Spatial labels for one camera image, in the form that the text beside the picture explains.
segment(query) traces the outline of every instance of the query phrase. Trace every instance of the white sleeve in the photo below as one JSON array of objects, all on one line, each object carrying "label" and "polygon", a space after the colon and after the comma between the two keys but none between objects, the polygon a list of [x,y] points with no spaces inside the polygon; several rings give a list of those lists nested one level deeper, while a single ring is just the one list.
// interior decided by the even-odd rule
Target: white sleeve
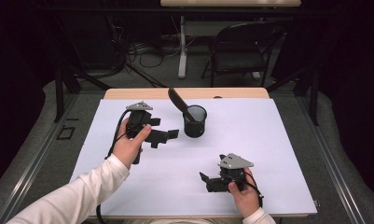
[{"label": "white sleeve", "polygon": [[276,224],[276,222],[263,208],[259,208],[253,215],[243,219],[242,224]]},{"label": "white sleeve", "polygon": [[111,155],[103,164],[26,207],[8,223],[81,223],[129,176]]}]

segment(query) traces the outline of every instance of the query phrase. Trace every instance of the white table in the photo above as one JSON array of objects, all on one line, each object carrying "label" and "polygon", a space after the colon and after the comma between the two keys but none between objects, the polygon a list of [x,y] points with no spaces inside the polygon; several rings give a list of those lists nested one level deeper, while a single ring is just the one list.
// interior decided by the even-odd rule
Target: white table
[{"label": "white table", "polygon": [[[276,105],[264,89],[176,90],[189,105],[201,105],[207,110],[202,137],[185,135],[182,114],[166,99],[166,89],[111,90],[100,102],[72,180],[103,162],[127,105],[144,100],[154,108],[148,111],[152,117],[161,119],[160,126],[154,129],[180,130],[178,138],[159,144],[158,148],[143,143],[140,163],[132,166],[128,179],[102,204],[103,216],[239,217],[232,196],[227,192],[208,192],[199,175],[202,172],[218,177],[219,154],[230,152],[254,163],[251,170],[265,196],[264,208],[272,216],[317,212]],[[259,98],[252,98],[255,92]]]},{"label": "white table", "polygon": [[[160,4],[163,7],[299,7],[300,0],[161,0]],[[216,35],[225,26],[231,25],[233,23],[236,23],[236,21],[187,22],[185,20],[185,17],[181,16],[181,55],[180,65],[178,68],[178,77],[186,77],[186,35]]]}]

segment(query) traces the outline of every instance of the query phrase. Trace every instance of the black cup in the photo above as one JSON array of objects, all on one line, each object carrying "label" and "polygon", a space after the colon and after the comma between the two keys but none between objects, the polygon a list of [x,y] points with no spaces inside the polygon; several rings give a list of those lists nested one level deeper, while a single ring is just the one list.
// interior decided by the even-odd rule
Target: black cup
[{"label": "black cup", "polygon": [[197,138],[204,134],[204,125],[207,118],[207,111],[199,105],[190,105],[187,111],[192,115],[196,121],[190,121],[185,114],[184,118],[184,132],[187,136]]}]

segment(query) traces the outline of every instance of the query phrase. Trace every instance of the right hand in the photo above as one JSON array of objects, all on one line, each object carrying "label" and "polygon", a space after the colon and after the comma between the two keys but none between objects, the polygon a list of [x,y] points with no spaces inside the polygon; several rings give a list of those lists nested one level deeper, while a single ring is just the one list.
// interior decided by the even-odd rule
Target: right hand
[{"label": "right hand", "polygon": [[[250,175],[253,175],[247,167],[244,168],[244,171],[249,174],[245,178],[248,183],[255,186],[256,184],[251,178]],[[228,185],[229,192],[233,195],[235,200],[236,207],[242,213],[244,218],[249,217],[259,209],[259,200],[256,191],[250,186],[244,185],[244,189],[239,191],[235,182],[230,182]]]}]

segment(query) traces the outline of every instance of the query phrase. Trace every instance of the white paper sheet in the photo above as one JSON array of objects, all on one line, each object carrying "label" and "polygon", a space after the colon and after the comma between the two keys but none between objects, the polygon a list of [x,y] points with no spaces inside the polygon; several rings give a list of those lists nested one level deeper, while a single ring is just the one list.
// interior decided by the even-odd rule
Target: white paper sheet
[{"label": "white paper sheet", "polygon": [[[120,115],[136,100],[102,100],[81,149],[72,180],[104,161]],[[275,103],[271,99],[196,99],[207,110],[205,133],[187,137],[182,113],[170,100],[144,100],[160,118],[156,130],[179,129],[176,139],[151,148],[143,143],[140,163],[120,189],[102,204],[103,216],[237,216],[232,196],[208,192],[199,172],[218,177],[220,154],[251,161],[271,215],[315,214],[312,196]]]}]

